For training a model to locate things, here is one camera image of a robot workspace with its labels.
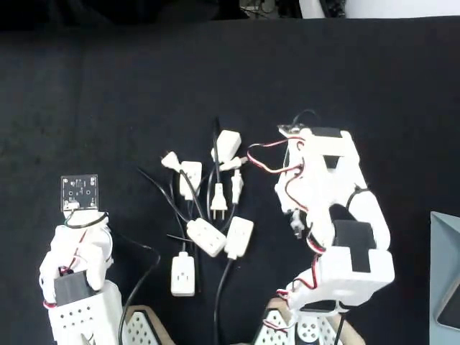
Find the black cloth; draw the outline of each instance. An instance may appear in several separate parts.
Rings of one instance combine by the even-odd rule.
[[[60,176],[81,173],[98,173],[111,227],[162,254],[135,303],[152,306],[177,344],[211,343],[226,258],[202,253],[203,292],[171,296],[180,244],[165,234],[179,230],[135,166],[166,185],[166,150],[211,167],[213,117],[248,145],[279,139],[278,124],[311,108],[321,125],[352,133],[392,235],[395,281],[347,320],[368,344],[427,344],[429,212],[460,209],[459,32],[459,19],[438,18],[2,34],[2,343],[52,339],[38,268],[63,222]],[[283,152],[260,155],[280,164]],[[252,340],[267,301],[312,257],[281,213],[277,178],[254,166],[243,176],[239,215],[255,228],[223,293],[229,344]],[[109,278],[125,299],[154,258],[115,241]]]

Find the white wall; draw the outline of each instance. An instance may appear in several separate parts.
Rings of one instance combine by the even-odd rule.
[[[460,0],[347,0],[348,18],[410,18],[460,15]]]

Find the cable connector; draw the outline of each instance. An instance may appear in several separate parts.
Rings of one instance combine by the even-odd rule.
[[[173,169],[175,172],[180,172],[180,163],[175,152],[170,152],[161,160],[161,164],[168,169]]]
[[[172,259],[171,293],[176,297],[195,295],[195,261],[187,252]]]
[[[220,171],[228,171],[233,169],[239,169],[244,163],[247,162],[247,157],[235,157],[228,162],[221,164],[219,167]]]
[[[234,175],[231,177],[231,203],[238,205],[243,186],[242,174],[239,169],[236,169]]]
[[[187,235],[210,257],[215,257],[225,247],[225,235],[202,218],[187,223]]]
[[[227,234],[227,243],[225,253],[229,259],[235,260],[242,257],[246,252],[249,239],[251,238],[254,223],[240,217],[233,217],[230,224],[229,233]]]
[[[192,183],[193,189],[198,190],[201,182],[201,170],[203,169],[201,162],[189,162],[184,160],[180,166]],[[179,180],[179,191],[186,200],[193,200],[192,191],[190,190],[187,181],[185,181],[185,178],[182,175],[180,176]]]
[[[242,143],[242,137],[238,132],[225,129],[218,136],[216,143],[219,163],[228,162],[235,157],[236,151]],[[211,156],[215,161],[214,148],[211,150]]]
[[[227,202],[224,197],[224,186],[222,183],[216,183],[214,187],[214,197],[211,201],[213,218],[216,219],[216,211],[222,211],[222,219],[225,219],[225,211],[227,211],[227,209]]]

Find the electrical socket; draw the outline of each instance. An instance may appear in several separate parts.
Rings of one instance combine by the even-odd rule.
[[[172,259],[171,293],[176,297],[195,295],[195,261],[187,252]]]
[[[184,160],[180,164],[180,168],[184,171],[184,173],[189,178],[190,182],[192,183],[193,189],[197,190],[200,187],[201,182],[201,173],[203,169],[203,165],[201,162],[190,162]],[[193,200],[192,191],[185,181],[185,178],[181,175],[179,180],[179,191],[181,196],[183,196],[186,200]]]
[[[187,223],[187,235],[211,257],[225,247],[225,235],[202,218]]]
[[[233,217],[227,234],[225,253],[230,259],[242,257],[251,238],[254,223],[241,217]]]

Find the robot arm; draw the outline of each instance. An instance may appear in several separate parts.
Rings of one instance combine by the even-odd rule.
[[[293,313],[346,311],[394,280],[387,251],[390,232],[377,199],[367,189],[348,132],[301,126],[280,126],[280,132],[290,139],[285,165],[298,169],[283,172],[275,191],[283,212],[293,214],[291,224],[298,236],[298,214],[306,213],[306,241],[316,256],[311,268],[279,292]],[[345,207],[354,220],[333,221],[333,204]],[[323,308],[325,301],[333,306]]]
[[[74,224],[88,224],[103,215],[103,212],[98,211],[75,211],[71,221]],[[81,229],[72,229],[65,225],[56,227],[50,251],[40,265],[39,281],[45,305],[58,302],[55,281],[69,271],[85,272],[88,285],[95,291],[102,289],[106,271],[113,263],[113,244],[108,221],[105,217],[99,223]]]
[[[64,176],[61,182],[65,221],[55,229],[39,277],[54,340],[117,345],[121,294],[105,280],[113,244],[107,213],[98,210],[97,175]]]

